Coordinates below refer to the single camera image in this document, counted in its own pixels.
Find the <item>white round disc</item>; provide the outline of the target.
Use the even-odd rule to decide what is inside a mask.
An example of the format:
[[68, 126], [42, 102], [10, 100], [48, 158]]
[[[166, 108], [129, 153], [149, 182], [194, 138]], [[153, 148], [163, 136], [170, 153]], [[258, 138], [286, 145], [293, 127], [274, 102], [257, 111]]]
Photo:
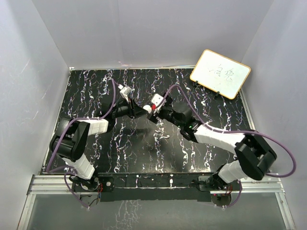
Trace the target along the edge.
[[143, 107], [143, 109], [146, 110], [149, 114], [153, 111], [153, 110], [152, 110], [152, 107], [151, 107], [150, 105], [148, 105], [148, 104], [145, 105], [145, 106]]

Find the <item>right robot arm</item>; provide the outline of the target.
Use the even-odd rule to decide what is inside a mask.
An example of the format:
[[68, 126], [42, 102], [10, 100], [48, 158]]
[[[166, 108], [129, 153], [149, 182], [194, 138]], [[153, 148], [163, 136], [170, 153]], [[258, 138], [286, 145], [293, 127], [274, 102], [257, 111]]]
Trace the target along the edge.
[[220, 166], [205, 181], [197, 181], [197, 185], [225, 190], [233, 181], [242, 178], [250, 177], [260, 181], [277, 159], [274, 150], [261, 136], [227, 134], [221, 129], [205, 126], [193, 116], [192, 110], [184, 102], [172, 103], [171, 98], [164, 100], [158, 94], [154, 95], [151, 102], [151, 105], [143, 108], [152, 122], [165, 119], [179, 127], [186, 140], [221, 148], [236, 157], [235, 161]]

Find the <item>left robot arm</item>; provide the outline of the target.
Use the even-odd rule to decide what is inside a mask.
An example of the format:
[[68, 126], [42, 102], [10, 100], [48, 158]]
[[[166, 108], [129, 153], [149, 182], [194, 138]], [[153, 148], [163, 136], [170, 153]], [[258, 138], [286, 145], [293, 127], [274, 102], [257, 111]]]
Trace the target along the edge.
[[99, 179], [94, 166], [84, 154], [88, 136], [110, 132], [116, 123], [116, 118], [128, 116], [131, 119], [147, 115], [152, 111], [151, 106], [140, 107], [129, 99], [118, 99], [114, 104], [103, 104], [94, 119], [75, 121], [71, 125], [68, 118], [60, 121], [58, 129], [51, 139], [49, 149], [62, 158], [75, 173], [70, 180], [83, 189], [94, 191], [99, 186]]

